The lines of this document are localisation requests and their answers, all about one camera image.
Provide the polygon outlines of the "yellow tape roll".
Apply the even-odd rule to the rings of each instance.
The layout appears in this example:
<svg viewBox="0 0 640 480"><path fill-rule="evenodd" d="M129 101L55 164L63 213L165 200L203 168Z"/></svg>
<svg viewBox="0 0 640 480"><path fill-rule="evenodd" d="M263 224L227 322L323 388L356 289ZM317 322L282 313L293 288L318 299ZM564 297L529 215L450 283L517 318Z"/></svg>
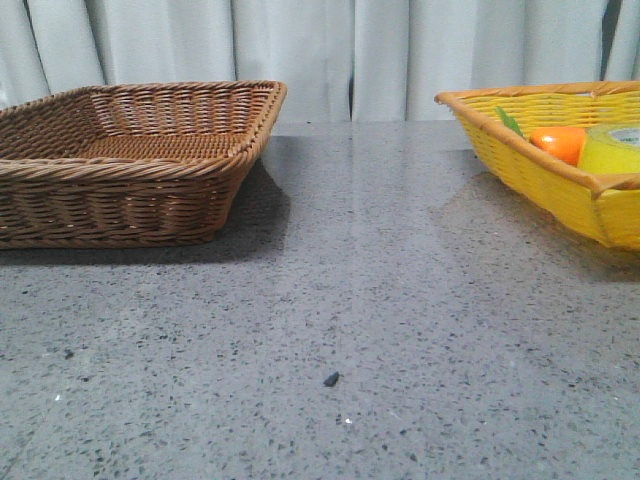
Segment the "yellow tape roll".
<svg viewBox="0 0 640 480"><path fill-rule="evenodd" d="M578 167L591 174L639 172L639 124L601 124L586 131Z"/></svg>

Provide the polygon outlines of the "small black debris chip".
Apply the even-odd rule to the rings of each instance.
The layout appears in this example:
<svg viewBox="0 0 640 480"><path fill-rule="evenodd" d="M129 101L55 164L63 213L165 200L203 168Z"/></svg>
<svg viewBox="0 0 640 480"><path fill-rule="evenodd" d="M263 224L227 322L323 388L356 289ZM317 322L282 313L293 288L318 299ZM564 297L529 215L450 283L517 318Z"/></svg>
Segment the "small black debris chip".
<svg viewBox="0 0 640 480"><path fill-rule="evenodd" d="M325 387L334 387L340 378L340 373L338 371L333 372L329 376L325 378L323 381L323 385Z"/></svg>

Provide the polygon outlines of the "white curtain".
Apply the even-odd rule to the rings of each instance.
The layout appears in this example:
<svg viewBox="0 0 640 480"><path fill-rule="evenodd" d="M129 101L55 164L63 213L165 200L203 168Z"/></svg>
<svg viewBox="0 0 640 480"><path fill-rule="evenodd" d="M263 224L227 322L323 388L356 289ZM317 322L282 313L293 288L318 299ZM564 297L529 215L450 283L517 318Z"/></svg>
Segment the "white curtain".
<svg viewBox="0 0 640 480"><path fill-rule="evenodd" d="M270 79L286 122L437 120L441 91L639 76L635 1L5 1L1 103Z"/></svg>

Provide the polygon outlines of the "brown wicker basket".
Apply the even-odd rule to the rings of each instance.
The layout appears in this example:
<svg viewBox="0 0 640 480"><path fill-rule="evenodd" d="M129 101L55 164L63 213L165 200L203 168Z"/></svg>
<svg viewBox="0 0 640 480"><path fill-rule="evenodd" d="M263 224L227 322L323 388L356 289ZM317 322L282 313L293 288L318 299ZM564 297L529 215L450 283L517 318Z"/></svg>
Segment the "brown wicker basket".
<svg viewBox="0 0 640 480"><path fill-rule="evenodd" d="M273 80L87 86L1 113L1 245L199 244L287 95Z"/></svg>

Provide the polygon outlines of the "orange toy carrot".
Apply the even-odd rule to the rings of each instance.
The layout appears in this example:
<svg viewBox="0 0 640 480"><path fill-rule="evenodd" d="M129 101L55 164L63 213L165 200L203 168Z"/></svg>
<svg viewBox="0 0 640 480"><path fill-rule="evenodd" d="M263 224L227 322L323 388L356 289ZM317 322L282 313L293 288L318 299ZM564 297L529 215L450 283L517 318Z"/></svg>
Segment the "orange toy carrot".
<svg viewBox="0 0 640 480"><path fill-rule="evenodd" d="M538 149L577 167L587 141L587 131L574 126L541 127L532 131L527 140Z"/></svg>

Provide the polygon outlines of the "yellow wicker basket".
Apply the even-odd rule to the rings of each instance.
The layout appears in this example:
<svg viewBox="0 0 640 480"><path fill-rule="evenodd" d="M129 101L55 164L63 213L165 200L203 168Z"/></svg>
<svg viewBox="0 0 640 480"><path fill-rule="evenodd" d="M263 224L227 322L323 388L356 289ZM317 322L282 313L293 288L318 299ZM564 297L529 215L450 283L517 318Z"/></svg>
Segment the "yellow wicker basket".
<svg viewBox="0 0 640 480"><path fill-rule="evenodd" d="M591 174L531 145L543 126L592 127L639 118L638 81L597 81L444 91L475 154L504 184L600 244L639 248L639 176Z"/></svg>

